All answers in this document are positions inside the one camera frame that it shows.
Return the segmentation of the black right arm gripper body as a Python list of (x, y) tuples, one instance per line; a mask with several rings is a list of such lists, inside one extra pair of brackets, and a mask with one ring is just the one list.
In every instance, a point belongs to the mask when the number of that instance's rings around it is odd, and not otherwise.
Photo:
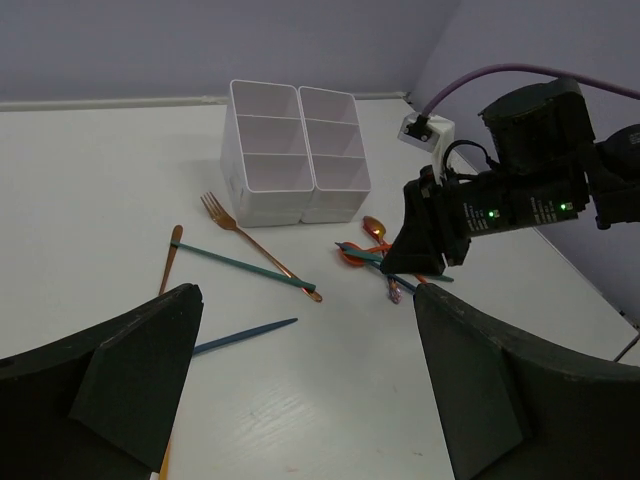
[(434, 243), (449, 266), (461, 265), (471, 239), (574, 220), (589, 203), (587, 182), (572, 167), (531, 175), (454, 173), (422, 186)]

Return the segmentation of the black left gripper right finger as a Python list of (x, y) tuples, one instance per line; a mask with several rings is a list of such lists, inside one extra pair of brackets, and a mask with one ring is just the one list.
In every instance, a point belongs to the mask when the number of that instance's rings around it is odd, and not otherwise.
[(414, 306), (455, 478), (638, 478), (638, 367), (561, 347), (433, 284)]

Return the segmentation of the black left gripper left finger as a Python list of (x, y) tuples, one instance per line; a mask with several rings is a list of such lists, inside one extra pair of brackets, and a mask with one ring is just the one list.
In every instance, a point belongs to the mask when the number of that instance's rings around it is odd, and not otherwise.
[(202, 293), (183, 284), (1, 361), (4, 479), (148, 479), (160, 471)]

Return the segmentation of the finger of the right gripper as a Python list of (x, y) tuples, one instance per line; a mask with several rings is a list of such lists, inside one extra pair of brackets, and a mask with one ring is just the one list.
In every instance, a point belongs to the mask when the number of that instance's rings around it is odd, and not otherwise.
[(402, 227), (381, 262), (385, 274), (444, 273), (446, 213), (434, 177), (420, 177), (404, 189)]

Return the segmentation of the orange chopstick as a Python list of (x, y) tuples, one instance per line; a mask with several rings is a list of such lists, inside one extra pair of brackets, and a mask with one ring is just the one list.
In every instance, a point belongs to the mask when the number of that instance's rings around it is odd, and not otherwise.
[(164, 458), (162, 461), (162, 465), (160, 468), (160, 471), (158, 473), (158, 480), (167, 480), (168, 479), (168, 471), (169, 471), (169, 460), (170, 460), (170, 450), (171, 450), (171, 443), (167, 444), (167, 448), (165, 450), (164, 453)]

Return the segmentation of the dark blue fork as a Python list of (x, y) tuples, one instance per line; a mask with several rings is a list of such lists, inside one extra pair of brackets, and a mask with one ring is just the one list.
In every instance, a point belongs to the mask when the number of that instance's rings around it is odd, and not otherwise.
[(234, 343), (239, 343), (243, 341), (247, 341), (249, 339), (267, 334), (269, 332), (284, 328), (286, 326), (292, 325), (298, 321), (297, 318), (290, 318), (286, 320), (280, 320), (277, 322), (260, 325), (248, 330), (244, 330), (241, 332), (234, 333), (232, 335), (228, 335), (216, 340), (212, 340), (201, 345), (198, 345), (193, 350), (193, 356), (198, 356), (205, 354), (207, 352), (224, 348), (226, 346), (232, 345)]

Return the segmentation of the teal chopstick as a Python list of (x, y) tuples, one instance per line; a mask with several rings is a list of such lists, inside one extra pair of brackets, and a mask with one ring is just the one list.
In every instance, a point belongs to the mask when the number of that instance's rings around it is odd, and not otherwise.
[[(369, 249), (362, 249), (352, 242), (336, 242), (341, 258), (354, 267), (362, 267), (364, 265), (372, 265), (379, 267), (383, 256), (390, 250), (391, 244), (383, 244)], [(428, 280), (438, 280), (442, 282), (452, 283), (453, 278), (446, 275), (420, 275), (414, 274), (414, 277), (421, 283)]]
[(177, 247), (179, 249), (184, 249), (186, 251), (189, 251), (189, 252), (194, 253), (196, 255), (205, 257), (207, 259), (214, 260), (214, 261), (223, 263), (225, 265), (233, 266), (233, 267), (236, 267), (238, 269), (241, 269), (241, 270), (244, 270), (244, 271), (259, 275), (259, 276), (263, 276), (263, 277), (266, 277), (266, 278), (269, 278), (269, 279), (272, 279), (272, 280), (275, 280), (275, 281), (280, 282), (280, 283), (284, 283), (284, 284), (287, 284), (287, 285), (290, 285), (290, 286), (295, 286), (295, 287), (298, 287), (298, 288), (310, 290), (312, 292), (314, 292), (316, 290), (316, 285), (315, 284), (312, 284), (312, 283), (309, 283), (309, 282), (306, 282), (306, 281), (303, 281), (303, 280), (300, 280), (300, 279), (297, 279), (297, 278), (288, 277), (288, 276), (286, 276), (286, 275), (284, 275), (282, 273), (277, 273), (275, 271), (267, 270), (267, 269), (264, 269), (264, 268), (261, 268), (261, 267), (246, 263), (246, 262), (242, 262), (242, 261), (239, 261), (239, 260), (236, 260), (236, 259), (233, 259), (233, 258), (225, 257), (225, 256), (222, 256), (222, 255), (219, 255), (219, 254), (216, 254), (216, 253), (213, 253), (213, 252), (209, 252), (209, 251), (206, 251), (206, 250), (203, 250), (203, 249), (191, 246), (191, 245), (187, 245), (187, 244), (182, 243), (182, 242), (178, 242), (178, 241), (172, 240), (170, 242), (170, 245), (171, 246), (175, 246), (175, 247)]

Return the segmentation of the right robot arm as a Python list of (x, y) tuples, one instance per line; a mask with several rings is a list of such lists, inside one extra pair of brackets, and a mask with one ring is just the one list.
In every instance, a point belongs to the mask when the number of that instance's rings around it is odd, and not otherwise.
[[(570, 77), (510, 92), (481, 112), (488, 168), (425, 167), (404, 188), (403, 226), (380, 268), (439, 275), (475, 237), (573, 220), (639, 218), (639, 129), (598, 141)], [(561, 347), (437, 286), (414, 296), (422, 348), (458, 479), (635, 479), (639, 371)]]

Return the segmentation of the blue utensil in pile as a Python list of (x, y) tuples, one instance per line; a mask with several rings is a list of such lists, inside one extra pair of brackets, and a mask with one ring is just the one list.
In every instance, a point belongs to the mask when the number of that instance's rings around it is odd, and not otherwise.
[(402, 288), (404, 288), (411, 294), (414, 294), (416, 292), (416, 286), (410, 283), (409, 281), (401, 278), (400, 276), (394, 275), (394, 274), (388, 274), (388, 277), (393, 279), (396, 283), (398, 283)]

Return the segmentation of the iridescent small spoon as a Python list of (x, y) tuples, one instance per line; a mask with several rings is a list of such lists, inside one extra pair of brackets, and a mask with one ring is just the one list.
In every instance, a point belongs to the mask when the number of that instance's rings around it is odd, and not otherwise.
[(400, 289), (398, 283), (391, 276), (387, 277), (387, 281), (388, 281), (389, 299), (394, 304), (399, 304), (401, 302), (401, 300), (402, 300), (402, 292), (401, 292), (401, 289)]

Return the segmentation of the orange plastic spoon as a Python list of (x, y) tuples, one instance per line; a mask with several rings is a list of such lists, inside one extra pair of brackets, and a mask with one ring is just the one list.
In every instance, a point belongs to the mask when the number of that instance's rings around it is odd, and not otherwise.
[(391, 244), (378, 245), (369, 249), (362, 249), (352, 242), (336, 242), (340, 257), (352, 266), (363, 266), (369, 263), (380, 263), (391, 249)]

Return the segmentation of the teal chopstick in pile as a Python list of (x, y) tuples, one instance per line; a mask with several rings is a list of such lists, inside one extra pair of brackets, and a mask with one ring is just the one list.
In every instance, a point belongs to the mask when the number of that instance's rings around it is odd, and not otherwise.
[[(354, 267), (362, 267), (364, 265), (372, 265), (379, 267), (383, 256), (390, 250), (391, 244), (383, 244), (369, 249), (362, 249), (352, 242), (336, 242), (341, 258)], [(428, 280), (438, 280), (442, 282), (452, 283), (453, 278), (446, 275), (420, 275), (414, 274), (414, 277), (421, 283)]]

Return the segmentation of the left white organizer box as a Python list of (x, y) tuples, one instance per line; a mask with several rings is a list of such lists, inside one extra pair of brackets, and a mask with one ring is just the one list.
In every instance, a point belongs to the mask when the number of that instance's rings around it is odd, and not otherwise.
[(314, 180), (293, 86), (230, 82), (220, 164), (240, 226), (301, 221)]

